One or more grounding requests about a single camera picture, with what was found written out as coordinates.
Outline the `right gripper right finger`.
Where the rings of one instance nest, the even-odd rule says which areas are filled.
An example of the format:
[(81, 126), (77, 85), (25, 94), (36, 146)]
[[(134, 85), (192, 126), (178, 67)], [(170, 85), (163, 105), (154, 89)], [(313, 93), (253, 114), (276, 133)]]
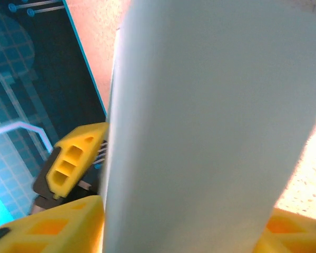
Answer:
[(273, 209), (252, 253), (316, 253), (316, 219)]

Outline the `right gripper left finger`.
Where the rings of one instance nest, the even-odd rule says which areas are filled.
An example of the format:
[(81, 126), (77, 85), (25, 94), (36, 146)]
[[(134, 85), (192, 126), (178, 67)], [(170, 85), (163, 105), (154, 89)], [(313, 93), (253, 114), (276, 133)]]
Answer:
[(81, 198), (0, 226), (0, 253), (102, 253), (101, 196)]

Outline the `light blue paper box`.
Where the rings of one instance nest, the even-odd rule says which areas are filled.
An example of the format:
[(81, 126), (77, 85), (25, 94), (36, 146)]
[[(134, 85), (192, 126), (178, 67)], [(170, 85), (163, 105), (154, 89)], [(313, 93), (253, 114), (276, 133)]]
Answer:
[(110, 119), (103, 253), (251, 253), (316, 121), (316, 14), (131, 0)]

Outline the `blue table edge strip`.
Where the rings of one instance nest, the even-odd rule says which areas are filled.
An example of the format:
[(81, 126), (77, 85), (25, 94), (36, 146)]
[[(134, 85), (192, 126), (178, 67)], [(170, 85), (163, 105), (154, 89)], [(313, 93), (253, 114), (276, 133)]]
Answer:
[(80, 38), (80, 36), (79, 36), (79, 34), (78, 34), (78, 31), (77, 31), (77, 28), (76, 28), (76, 26), (75, 26), (75, 24), (74, 24), (74, 20), (73, 20), (72, 14), (70, 13), (70, 9), (69, 9), (67, 0), (62, 0), (62, 2), (63, 2), (63, 4), (64, 4), (65, 10), (66, 10), (66, 12), (67, 12), (68, 18), (69, 18), (69, 20), (70, 20), (70, 22), (71, 22), (71, 26), (72, 26), (72, 28), (73, 28), (75, 37), (76, 37), (76, 39), (77, 39), (78, 45), (79, 45), (80, 50), (81, 50), (81, 53), (82, 53), (82, 55), (83, 55), (83, 58), (84, 58), (84, 61), (85, 61), (85, 65), (86, 65), (86, 67), (87, 67), (87, 70), (88, 70), (88, 72), (89, 72), (89, 74), (90, 74), (90, 77), (91, 77), (91, 80), (92, 80), (92, 82), (93, 82), (93, 85), (94, 85), (94, 88), (95, 88), (95, 93), (96, 93), (96, 95), (97, 95), (97, 97), (98, 97), (98, 99), (99, 99), (99, 101), (100, 101), (100, 104), (101, 104), (101, 107), (102, 107), (102, 109), (103, 109), (104, 115), (107, 116), (106, 108), (105, 108), (105, 106), (104, 106), (103, 100), (102, 100), (102, 98), (101, 98), (100, 92), (99, 92), (98, 87), (97, 87), (97, 84), (96, 84), (96, 80), (95, 80), (95, 78), (94, 78), (94, 76), (93, 76), (93, 73), (92, 73), (90, 64), (89, 64), (89, 62), (88, 62), (86, 53), (85, 53), (85, 51), (84, 51), (81, 38)]

